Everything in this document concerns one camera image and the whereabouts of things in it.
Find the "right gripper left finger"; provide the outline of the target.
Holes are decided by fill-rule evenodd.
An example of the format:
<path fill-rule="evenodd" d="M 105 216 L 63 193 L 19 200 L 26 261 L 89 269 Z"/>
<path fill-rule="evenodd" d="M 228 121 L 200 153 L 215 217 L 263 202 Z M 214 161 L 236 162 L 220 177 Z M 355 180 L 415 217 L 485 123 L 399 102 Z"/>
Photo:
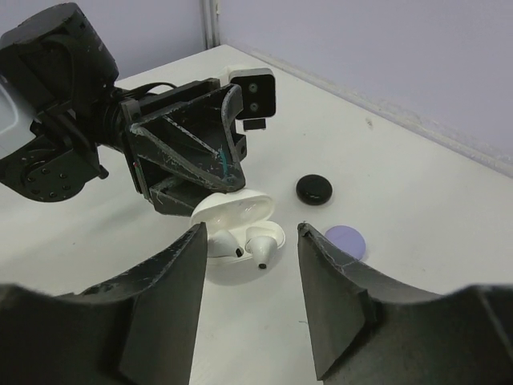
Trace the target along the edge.
<path fill-rule="evenodd" d="M 188 383 L 206 261 L 198 224 L 81 294 L 2 285 L 2 383 Z"/>

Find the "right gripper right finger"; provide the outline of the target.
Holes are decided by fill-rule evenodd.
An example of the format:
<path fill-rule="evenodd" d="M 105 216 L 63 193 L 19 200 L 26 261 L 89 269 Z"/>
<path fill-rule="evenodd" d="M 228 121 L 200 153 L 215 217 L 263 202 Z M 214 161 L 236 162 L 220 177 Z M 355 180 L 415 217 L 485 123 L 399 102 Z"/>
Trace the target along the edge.
<path fill-rule="evenodd" d="M 512 288 L 435 294 L 343 253 L 301 223 L 298 260 L 324 384 L 509 384 Z"/>

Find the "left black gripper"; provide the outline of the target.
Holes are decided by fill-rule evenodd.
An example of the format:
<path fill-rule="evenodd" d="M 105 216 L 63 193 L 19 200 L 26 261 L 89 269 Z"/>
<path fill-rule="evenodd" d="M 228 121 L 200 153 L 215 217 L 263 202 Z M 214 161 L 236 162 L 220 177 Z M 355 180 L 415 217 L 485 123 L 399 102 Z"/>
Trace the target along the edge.
<path fill-rule="evenodd" d="M 241 88 L 220 87 L 215 78 L 179 87 L 154 82 L 110 90 L 94 106 L 91 128 L 97 144 L 124 154 L 137 192 L 146 188 L 135 170 L 139 158 L 177 175 L 149 186 L 149 200 L 158 213 L 190 217 L 212 193 L 246 184 L 232 137 L 242 109 Z"/>

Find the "white earbud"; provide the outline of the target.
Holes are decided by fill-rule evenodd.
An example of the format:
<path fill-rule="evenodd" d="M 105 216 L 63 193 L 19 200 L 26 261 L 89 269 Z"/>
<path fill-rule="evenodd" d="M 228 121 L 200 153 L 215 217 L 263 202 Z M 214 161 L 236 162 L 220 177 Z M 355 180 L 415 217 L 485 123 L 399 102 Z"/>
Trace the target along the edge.
<path fill-rule="evenodd" d="M 270 229 L 252 226 L 246 230 L 244 247 L 260 270 L 266 270 L 272 257 L 278 250 L 275 233 Z"/>
<path fill-rule="evenodd" d="M 208 257 L 242 257 L 244 250 L 228 230 L 220 230 L 208 239 Z"/>

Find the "white round charging case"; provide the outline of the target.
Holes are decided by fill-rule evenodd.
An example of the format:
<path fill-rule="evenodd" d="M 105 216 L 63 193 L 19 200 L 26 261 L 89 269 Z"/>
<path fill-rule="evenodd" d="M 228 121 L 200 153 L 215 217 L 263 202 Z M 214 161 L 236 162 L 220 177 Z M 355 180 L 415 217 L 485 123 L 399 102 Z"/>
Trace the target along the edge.
<path fill-rule="evenodd" d="M 243 188 L 238 192 L 216 192 L 203 199 L 191 215 L 192 225 L 206 224 L 208 239 L 220 230 L 228 230 L 244 250 L 242 257 L 208 257 L 207 279 L 217 285 L 234 286 L 262 277 L 273 267 L 273 262 L 285 244 L 285 231 L 271 217 L 275 211 L 274 199 L 267 193 Z M 278 250 L 267 269 L 259 269 L 250 253 L 244 249 L 246 230 L 256 226 L 275 233 Z"/>

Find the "purple earbud charging case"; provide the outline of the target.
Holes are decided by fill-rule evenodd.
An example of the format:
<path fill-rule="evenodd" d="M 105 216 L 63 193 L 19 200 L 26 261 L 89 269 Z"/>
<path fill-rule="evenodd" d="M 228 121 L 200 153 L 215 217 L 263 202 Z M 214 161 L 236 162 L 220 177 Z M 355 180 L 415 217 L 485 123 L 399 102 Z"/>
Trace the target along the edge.
<path fill-rule="evenodd" d="M 362 260 L 366 255 L 366 241 L 356 229 L 346 225 L 336 225 L 325 231 L 325 237 L 344 253 Z"/>

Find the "black round charging case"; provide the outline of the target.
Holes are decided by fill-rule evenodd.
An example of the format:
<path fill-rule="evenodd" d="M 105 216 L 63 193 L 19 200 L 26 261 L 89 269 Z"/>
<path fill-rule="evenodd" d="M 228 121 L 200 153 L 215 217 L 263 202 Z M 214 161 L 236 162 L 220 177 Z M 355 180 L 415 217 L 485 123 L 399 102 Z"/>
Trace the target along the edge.
<path fill-rule="evenodd" d="M 333 195 L 333 186 L 323 176 L 309 174 L 302 176 L 296 183 L 298 199 L 307 205 L 323 205 Z"/>

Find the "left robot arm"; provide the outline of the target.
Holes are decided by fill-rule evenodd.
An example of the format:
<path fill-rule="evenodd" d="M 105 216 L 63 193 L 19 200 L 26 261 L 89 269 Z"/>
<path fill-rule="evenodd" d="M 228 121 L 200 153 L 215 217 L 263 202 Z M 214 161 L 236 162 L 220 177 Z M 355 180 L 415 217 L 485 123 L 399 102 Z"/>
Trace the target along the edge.
<path fill-rule="evenodd" d="M 120 152 L 137 193 L 188 217 L 212 193 L 245 186 L 242 90 L 219 79 L 117 87 L 110 51 L 79 6 L 58 4 L 1 37 L 1 182 L 37 202 L 66 201 L 107 178 Z"/>

